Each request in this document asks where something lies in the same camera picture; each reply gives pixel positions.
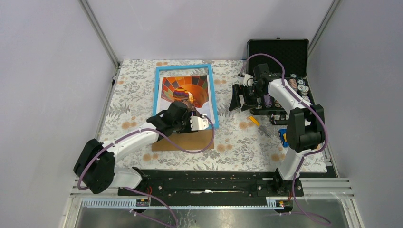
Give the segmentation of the yellow handled screwdriver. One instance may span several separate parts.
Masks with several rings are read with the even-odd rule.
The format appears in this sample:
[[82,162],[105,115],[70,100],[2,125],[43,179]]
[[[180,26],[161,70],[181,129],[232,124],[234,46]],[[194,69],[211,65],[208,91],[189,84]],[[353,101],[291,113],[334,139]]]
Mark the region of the yellow handled screwdriver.
[[262,125],[256,118],[254,118],[253,116],[249,116],[249,119],[251,120],[251,122],[253,122],[256,125],[256,127],[260,133],[263,133],[266,136],[271,136],[271,133],[267,129],[267,127]]

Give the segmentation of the brown fibreboard backing panel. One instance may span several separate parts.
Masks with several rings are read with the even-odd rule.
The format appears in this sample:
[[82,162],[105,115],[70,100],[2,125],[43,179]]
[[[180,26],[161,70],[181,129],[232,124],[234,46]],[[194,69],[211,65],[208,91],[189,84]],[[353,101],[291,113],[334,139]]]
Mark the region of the brown fibreboard backing panel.
[[[206,147],[208,147],[208,149],[214,148],[214,143],[210,145],[212,134],[212,130],[202,130],[193,133],[174,133],[169,136],[168,139],[185,150],[199,151]],[[178,149],[165,138],[152,144],[153,152],[177,150]]]

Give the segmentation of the hot air balloon photo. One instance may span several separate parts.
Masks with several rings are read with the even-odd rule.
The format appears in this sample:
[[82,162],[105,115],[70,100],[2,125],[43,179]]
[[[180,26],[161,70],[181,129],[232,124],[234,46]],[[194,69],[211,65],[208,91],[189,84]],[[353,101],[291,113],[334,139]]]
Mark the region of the hot air balloon photo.
[[209,75],[162,76],[154,93],[154,114],[166,110],[174,101],[183,102],[191,110],[207,115],[216,123],[216,100]]

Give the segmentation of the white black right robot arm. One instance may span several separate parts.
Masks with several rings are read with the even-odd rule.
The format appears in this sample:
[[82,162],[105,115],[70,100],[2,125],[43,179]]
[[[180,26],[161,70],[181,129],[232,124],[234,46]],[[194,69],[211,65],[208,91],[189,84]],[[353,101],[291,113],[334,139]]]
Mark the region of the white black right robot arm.
[[242,111],[256,108],[258,100],[266,95],[276,99],[289,119],[286,140],[289,149],[280,167],[279,179],[272,183],[273,191],[280,196],[291,190],[291,180],[296,179],[306,156],[317,153],[319,144],[326,144],[324,109],[312,105],[300,96],[285,79],[285,73],[271,73],[267,64],[256,66],[258,76],[240,72],[243,81],[234,85],[230,110]]

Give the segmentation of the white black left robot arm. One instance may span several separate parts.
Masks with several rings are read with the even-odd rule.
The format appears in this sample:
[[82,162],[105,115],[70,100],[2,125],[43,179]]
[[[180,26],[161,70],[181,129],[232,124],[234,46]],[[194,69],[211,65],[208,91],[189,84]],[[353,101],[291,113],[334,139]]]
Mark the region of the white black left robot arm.
[[[172,134],[197,133],[211,130],[211,139],[202,149],[185,149],[170,139]],[[198,154],[210,149],[216,126],[206,114],[197,114],[181,101],[172,102],[167,109],[146,119],[135,130],[111,141],[89,140],[74,168],[77,188],[99,194],[109,187],[129,188],[135,195],[147,191],[147,183],[133,168],[121,168],[117,163],[131,153],[166,139],[175,149]]]

